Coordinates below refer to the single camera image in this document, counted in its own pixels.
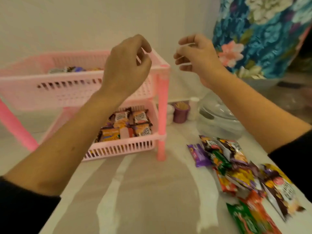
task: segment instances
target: pink rack pole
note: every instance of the pink rack pole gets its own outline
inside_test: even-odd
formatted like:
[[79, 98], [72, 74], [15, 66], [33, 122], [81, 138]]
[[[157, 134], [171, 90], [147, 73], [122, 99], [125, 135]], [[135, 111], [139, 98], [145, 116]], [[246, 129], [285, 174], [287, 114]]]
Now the pink rack pole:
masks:
[[0, 99], [0, 121], [6, 129], [14, 135], [14, 137], [22, 143], [29, 151], [34, 151], [38, 147], [37, 141], [32, 135], [23, 127], [21, 122], [10, 111]]
[[[169, 75], [158, 75], [158, 133], [160, 135], [166, 134], [168, 90]], [[166, 160], [165, 141], [158, 141], [157, 160]]]

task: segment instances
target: black sleeve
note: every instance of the black sleeve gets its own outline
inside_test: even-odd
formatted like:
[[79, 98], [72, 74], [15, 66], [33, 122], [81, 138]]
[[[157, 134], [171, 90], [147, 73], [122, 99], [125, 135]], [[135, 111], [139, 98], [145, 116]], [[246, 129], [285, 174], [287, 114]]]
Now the black sleeve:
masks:
[[0, 226], [3, 233], [39, 233], [60, 202], [0, 177]]
[[306, 179], [310, 177], [312, 130], [269, 154], [286, 176], [312, 202], [312, 192]]

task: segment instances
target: pink plastic basket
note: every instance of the pink plastic basket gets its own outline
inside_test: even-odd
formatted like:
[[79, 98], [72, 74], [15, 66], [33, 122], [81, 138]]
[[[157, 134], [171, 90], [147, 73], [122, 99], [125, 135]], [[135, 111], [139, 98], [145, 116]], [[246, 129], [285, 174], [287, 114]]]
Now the pink plastic basket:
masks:
[[[110, 51], [56, 52], [32, 56], [0, 70], [0, 94], [18, 110], [30, 111], [63, 107], [63, 113], [50, 127], [44, 140], [68, 121], [91, 95], [103, 77], [102, 71], [47, 74], [51, 68], [80, 66], [103, 68]], [[142, 86], [121, 106], [134, 110], [149, 109], [153, 134], [144, 137], [95, 143], [84, 160], [153, 149], [158, 141], [158, 160], [165, 159], [166, 114], [170, 66], [155, 51], [150, 54], [152, 68]], [[153, 98], [158, 95], [158, 110]], [[30, 134], [0, 101], [0, 120], [29, 150], [37, 147]]]

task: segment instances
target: pink flower print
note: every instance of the pink flower print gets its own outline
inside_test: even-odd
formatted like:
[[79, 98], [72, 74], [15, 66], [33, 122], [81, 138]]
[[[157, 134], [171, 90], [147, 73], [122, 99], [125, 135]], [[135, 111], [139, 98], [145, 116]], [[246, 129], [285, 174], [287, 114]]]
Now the pink flower print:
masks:
[[236, 62], [243, 59], [241, 52], [244, 50], [244, 45], [241, 43], [229, 42], [221, 46], [223, 52], [219, 52], [218, 56], [224, 66], [235, 67]]

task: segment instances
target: purple container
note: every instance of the purple container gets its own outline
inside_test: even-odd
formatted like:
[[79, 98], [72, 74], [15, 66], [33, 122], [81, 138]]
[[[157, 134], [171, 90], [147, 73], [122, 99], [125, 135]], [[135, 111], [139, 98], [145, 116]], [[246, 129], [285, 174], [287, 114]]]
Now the purple container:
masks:
[[186, 110], [181, 110], [176, 107], [176, 104], [174, 104], [174, 122], [184, 123], [187, 120], [189, 110], [190, 110], [190, 106]]

